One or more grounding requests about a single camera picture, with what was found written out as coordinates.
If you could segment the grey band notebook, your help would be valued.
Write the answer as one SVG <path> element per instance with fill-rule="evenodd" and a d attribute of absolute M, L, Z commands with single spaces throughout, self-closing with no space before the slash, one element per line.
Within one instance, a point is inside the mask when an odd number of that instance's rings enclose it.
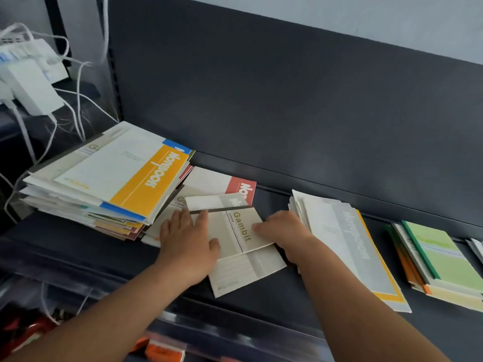
<path fill-rule="evenodd" d="M 199 214 L 202 211 L 220 212 L 251 208 L 251 205 L 239 193 L 187 196 L 184 201 L 190 214 Z"/>

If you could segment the red band notebook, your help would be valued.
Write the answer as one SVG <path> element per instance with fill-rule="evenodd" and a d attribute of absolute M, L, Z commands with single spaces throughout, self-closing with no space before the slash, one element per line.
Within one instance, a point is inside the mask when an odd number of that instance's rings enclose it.
<path fill-rule="evenodd" d="M 252 180 L 230 176 L 194 167 L 185 178 L 184 185 L 206 194 L 241 194 L 248 205 L 252 205 L 257 183 Z"/>

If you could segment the white power adapter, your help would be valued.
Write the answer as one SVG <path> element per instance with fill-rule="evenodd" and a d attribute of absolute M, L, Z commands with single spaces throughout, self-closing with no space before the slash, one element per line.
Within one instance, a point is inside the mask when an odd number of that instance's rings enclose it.
<path fill-rule="evenodd" d="M 1 63 L 0 80 L 32 116 L 46 116 L 64 107 L 63 100 L 32 59 Z"/>

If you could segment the person's right hand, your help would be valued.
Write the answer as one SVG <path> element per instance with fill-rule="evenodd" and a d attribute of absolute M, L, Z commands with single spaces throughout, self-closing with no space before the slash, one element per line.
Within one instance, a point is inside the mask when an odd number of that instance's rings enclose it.
<path fill-rule="evenodd" d="M 314 263 L 322 243 L 293 212 L 281 210 L 259 223 L 278 224 L 280 235 L 277 245 L 285 251 L 290 262 L 299 267 L 307 267 Z"/>

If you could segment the pile of assorted notebooks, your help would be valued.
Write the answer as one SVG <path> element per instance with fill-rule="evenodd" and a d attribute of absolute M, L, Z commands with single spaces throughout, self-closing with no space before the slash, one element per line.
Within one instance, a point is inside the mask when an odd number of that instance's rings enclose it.
<path fill-rule="evenodd" d="M 121 240 L 137 240 L 190 171 L 195 150 L 123 121 L 30 169 L 21 200 Z"/>

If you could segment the dark grey shelf unit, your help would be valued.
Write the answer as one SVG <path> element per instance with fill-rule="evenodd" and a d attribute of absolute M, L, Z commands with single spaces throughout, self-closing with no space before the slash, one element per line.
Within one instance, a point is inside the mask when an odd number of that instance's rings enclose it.
<path fill-rule="evenodd" d="M 196 150 L 194 164 L 258 183 L 263 216 L 289 191 L 362 212 L 413 312 L 454 362 L 483 362 L 483 313 L 403 285 L 385 226 L 483 240 L 483 66 L 191 0 L 110 0 L 122 117 Z M 0 267 L 107 293 L 154 247 L 35 213 L 0 237 Z M 206 357 L 332 359 L 293 266 L 215 300 L 208 280 L 152 328 Z"/>

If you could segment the person's right forearm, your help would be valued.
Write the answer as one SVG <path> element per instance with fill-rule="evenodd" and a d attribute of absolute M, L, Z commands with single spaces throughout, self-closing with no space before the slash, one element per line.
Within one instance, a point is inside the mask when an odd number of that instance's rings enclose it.
<path fill-rule="evenodd" d="M 335 362 L 451 362 L 320 240 L 304 238 L 293 257 Z"/>

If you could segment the black shelf upright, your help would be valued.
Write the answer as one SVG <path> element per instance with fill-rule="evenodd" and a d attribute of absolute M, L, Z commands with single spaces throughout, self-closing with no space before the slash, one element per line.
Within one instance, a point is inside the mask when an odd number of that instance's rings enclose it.
<path fill-rule="evenodd" d="M 56 36 L 67 37 L 67 33 L 65 30 L 63 17 L 61 14 L 58 0 L 44 0 L 44 2 L 47 9 L 47 15 L 49 18 L 51 30 L 52 30 L 51 34 Z M 54 38 L 54 43 L 58 52 L 60 53 L 65 52 L 65 48 L 67 47 L 67 42 L 64 39 Z M 72 66 L 70 61 L 64 61 L 63 65 L 66 68 Z"/>

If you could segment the white lined-cover notebook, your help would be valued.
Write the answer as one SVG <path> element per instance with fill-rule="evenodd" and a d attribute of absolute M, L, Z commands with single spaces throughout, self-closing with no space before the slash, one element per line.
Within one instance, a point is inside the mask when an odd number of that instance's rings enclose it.
<path fill-rule="evenodd" d="M 215 298 L 220 298 L 287 267 L 275 245 L 220 259 L 208 274 Z"/>

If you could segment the person's left hand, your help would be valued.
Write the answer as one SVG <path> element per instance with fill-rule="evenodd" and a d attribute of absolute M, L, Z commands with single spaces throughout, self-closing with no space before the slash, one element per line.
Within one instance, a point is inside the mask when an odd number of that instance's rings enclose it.
<path fill-rule="evenodd" d="M 186 239 L 180 237 L 180 214 L 175 211 L 170 219 L 171 232 L 160 246 L 156 265 L 167 270 L 174 283 L 185 290 L 205 279 L 217 261 L 210 261 L 208 256 L 208 211 L 192 219 L 194 230 Z"/>

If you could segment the stack of white notebooks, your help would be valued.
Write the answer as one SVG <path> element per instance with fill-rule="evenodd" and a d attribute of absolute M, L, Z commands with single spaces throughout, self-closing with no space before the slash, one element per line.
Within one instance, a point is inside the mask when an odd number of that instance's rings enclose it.
<path fill-rule="evenodd" d="M 360 212 L 346 202 L 292 190 L 288 208 L 392 310 L 412 313 Z"/>

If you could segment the red packet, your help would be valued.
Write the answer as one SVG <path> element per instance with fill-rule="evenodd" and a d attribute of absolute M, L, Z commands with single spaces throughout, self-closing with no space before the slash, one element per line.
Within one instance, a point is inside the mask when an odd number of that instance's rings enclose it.
<path fill-rule="evenodd" d="M 0 322 L 0 361 L 57 327 L 39 313 L 24 313 Z"/>

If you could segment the stack of green orange notebooks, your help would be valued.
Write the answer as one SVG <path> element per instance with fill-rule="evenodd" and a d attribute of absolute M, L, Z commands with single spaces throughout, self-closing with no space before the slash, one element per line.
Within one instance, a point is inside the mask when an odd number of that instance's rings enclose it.
<path fill-rule="evenodd" d="M 386 230 L 412 289 L 483 313 L 483 276 L 445 231 L 405 220 Z"/>

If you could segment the orange packet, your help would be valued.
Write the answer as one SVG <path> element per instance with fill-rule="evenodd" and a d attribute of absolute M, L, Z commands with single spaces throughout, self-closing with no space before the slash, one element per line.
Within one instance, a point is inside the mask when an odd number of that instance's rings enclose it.
<path fill-rule="evenodd" d="M 185 350 L 169 343 L 155 341 L 147 336 L 140 337 L 130 355 L 148 362 L 184 362 Z"/>

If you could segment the person's left forearm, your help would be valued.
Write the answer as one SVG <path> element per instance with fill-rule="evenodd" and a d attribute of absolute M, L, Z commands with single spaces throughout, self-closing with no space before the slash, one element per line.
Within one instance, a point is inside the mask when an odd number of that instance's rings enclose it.
<path fill-rule="evenodd" d="M 163 310 L 213 267 L 213 261 L 156 263 L 4 362 L 122 362 Z"/>

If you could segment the white power strip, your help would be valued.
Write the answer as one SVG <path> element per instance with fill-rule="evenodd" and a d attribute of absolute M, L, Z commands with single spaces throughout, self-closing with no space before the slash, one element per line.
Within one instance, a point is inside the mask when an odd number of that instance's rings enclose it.
<path fill-rule="evenodd" d="M 0 44 L 0 65 L 26 59 L 34 60 L 51 84 L 69 78 L 62 59 L 44 39 Z"/>

